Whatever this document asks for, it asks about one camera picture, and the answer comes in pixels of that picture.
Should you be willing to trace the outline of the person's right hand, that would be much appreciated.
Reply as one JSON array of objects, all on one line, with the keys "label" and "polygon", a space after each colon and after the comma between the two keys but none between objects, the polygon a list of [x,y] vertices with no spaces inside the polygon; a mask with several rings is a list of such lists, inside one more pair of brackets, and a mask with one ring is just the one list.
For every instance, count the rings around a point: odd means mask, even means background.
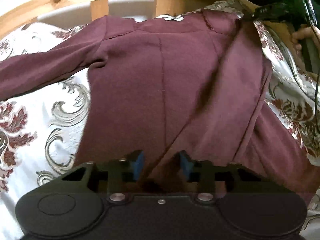
[{"label": "person's right hand", "polygon": [[306,39],[312,39],[312,41],[317,44],[317,38],[312,28],[306,24],[302,24],[297,31],[291,34],[291,41],[298,56],[302,55],[302,41]]}]

